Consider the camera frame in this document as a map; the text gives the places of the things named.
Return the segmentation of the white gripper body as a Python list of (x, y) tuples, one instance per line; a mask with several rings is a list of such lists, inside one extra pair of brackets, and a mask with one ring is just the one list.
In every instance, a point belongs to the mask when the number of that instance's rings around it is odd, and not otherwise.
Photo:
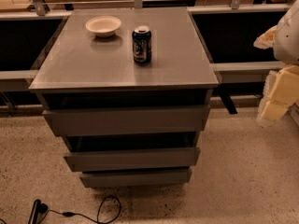
[(299, 66), (291, 65), (276, 74), (269, 101), (289, 107), (299, 100)]

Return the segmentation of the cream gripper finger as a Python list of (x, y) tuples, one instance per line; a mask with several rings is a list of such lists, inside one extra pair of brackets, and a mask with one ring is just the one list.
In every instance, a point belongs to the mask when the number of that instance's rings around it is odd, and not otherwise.
[(285, 105), (270, 103), (269, 101), (261, 101), (258, 108), (257, 120), (277, 121), (280, 120), (288, 111)]
[(274, 47), (277, 26), (269, 28), (265, 33), (256, 38), (253, 46), (258, 49), (270, 49)]

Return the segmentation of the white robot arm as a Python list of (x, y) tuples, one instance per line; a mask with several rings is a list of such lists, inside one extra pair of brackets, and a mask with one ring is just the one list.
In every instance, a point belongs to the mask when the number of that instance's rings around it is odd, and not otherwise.
[(285, 63), (278, 72), (270, 71), (263, 88), (257, 121), (262, 126), (280, 120), (299, 100), (299, 0), (277, 25), (256, 38), (253, 46), (272, 48), (274, 57)]

